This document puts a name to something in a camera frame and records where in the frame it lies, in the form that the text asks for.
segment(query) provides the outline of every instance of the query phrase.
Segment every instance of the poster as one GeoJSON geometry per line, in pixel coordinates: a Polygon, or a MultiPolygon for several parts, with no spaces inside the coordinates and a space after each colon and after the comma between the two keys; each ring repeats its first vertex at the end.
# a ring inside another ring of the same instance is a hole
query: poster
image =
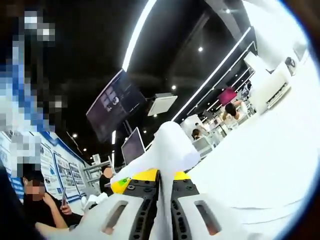
{"type": "Polygon", "coordinates": [[[73,162],[69,163],[70,169],[71,169],[71,174],[73,176],[74,182],[76,187],[78,188],[78,191],[80,193],[80,195],[84,195],[85,193],[85,183],[84,180],[80,174],[80,169],[79,166],[73,162]]]}
{"type": "Polygon", "coordinates": [[[79,192],[77,190],[75,181],[71,174],[71,169],[67,160],[54,153],[56,169],[58,171],[61,184],[65,189],[65,194],[67,198],[71,198],[73,196],[78,196],[79,192]]]}
{"type": "Polygon", "coordinates": [[[40,160],[45,189],[56,199],[60,199],[63,191],[58,181],[54,155],[50,148],[43,143],[40,147],[40,160]]]}
{"type": "Polygon", "coordinates": [[[19,200],[23,202],[24,199],[24,188],[21,183],[20,177],[12,176],[12,161],[10,153],[11,138],[13,136],[12,131],[6,131],[0,133],[0,161],[7,172],[11,186],[14,189],[19,200]]]}

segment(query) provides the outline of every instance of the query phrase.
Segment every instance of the black ceiling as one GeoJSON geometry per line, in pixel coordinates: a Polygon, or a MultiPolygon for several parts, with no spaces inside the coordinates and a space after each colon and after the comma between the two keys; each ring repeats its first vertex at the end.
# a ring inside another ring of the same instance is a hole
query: black ceiling
{"type": "MultiPolygon", "coordinates": [[[[79,154],[88,161],[93,154],[106,156],[115,150],[115,165],[122,164],[120,147],[128,137],[124,126],[117,129],[115,145],[111,145],[110,140],[99,143],[86,112],[121,69],[131,35],[146,3],[147,0],[48,1],[42,6],[43,21],[54,23],[55,41],[40,43],[32,37],[26,41],[29,46],[26,69],[31,72],[32,87],[43,102],[41,107],[49,114],[57,134],[79,153],[66,131],[78,134],[79,149],[87,149],[79,154]],[[57,99],[63,101],[62,109],[49,104],[57,99]]],[[[243,34],[250,22],[242,1],[226,0],[224,3],[233,9],[224,14],[236,20],[243,34]]],[[[181,113],[177,122],[187,116],[248,44],[255,41],[253,31],[181,113]]],[[[132,128],[147,131],[142,134],[145,146],[152,141],[159,126],[170,121],[197,91],[238,40],[204,0],[158,0],[155,3],[139,35],[127,72],[146,98],[166,92],[173,92],[178,98],[168,112],[157,117],[147,117],[146,104],[128,118],[132,128]],[[202,52],[198,51],[199,47],[203,48],[202,52]],[[176,85],[175,91],[171,90],[172,85],[176,85]]],[[[235,74],[240,75],[246,69],[241,60],[221,84],[231,85],[235,74]]],[[[203,106],[213,103],[218,94],[219,89],[212,91],[193,113],[203,112],[203,106]]]]}

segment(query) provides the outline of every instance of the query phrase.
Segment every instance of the television screen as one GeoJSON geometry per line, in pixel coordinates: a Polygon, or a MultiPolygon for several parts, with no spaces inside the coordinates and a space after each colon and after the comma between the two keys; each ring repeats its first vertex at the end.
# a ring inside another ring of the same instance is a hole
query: television screen
{"type": "Polygon", "coordinates": [[[231,87],[229,87],[218,96],[218,99],[222,106],[225,106],[226,104],[230,103],[230,101],[236,96],[237,94],[235,93],[235,91],[231,87]]]}
{"type": "Polygon", "coordinates": [[[127,73],[120,70],[102,90],[86,113],[86,117],[101,143],[125,118],[146,101],[142,93],[131,84],[127,73]]]}
{"type": "Polygon", "coordinates": [[[121,151],[126,165],[145,153],[145,146],[138,128],[136,128],[124,142],[121,151]]]}

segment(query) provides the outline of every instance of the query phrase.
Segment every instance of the person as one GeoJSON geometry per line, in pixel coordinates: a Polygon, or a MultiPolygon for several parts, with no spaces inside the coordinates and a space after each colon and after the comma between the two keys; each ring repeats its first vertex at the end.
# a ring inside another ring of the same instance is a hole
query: person
{"type": "Polygon", "coordinates": [[[193,129],[192,131],[192,137],[193,137],[193,140],[197,140],[201,137],[201,131],[199,129],[193,129]]]}
{"type": "Polygon", "coordinates": [[[202,135],[208,135],[208,131],[201,126],[198,122],[195,124],[195,127],[201,132],[202,135]]]}
{"type": "Polygon", "coordinates": [[[62,205],[61,201],[48,193],[41,171],[30,168],[24,166],[21,177],[26,220],[36,227],[46,225],[57,229],[74,228],[79,224],[82,216],[73,213],[68,204],[62,205]]]}
{"type": "Polygon", "coordinates": [[[225,121],[227,119],[228,114],[232,116],[233,119],[239,120],[242,117],[241,112],[237,110],[237,107],[241,106],[242,101],[235,101],[234,103],[229,102],[224,107],[224,112],[222,115],[222,120],[225,121]]]}
{"type": "Polygon", "coordinates": [[[99,179],[99,186],[101,193],[106,193],[108,196],[114,194],[110,186],[110,179],[113,176],[112,169],[108,166],[101,167],[102,175],[99,179]]]}

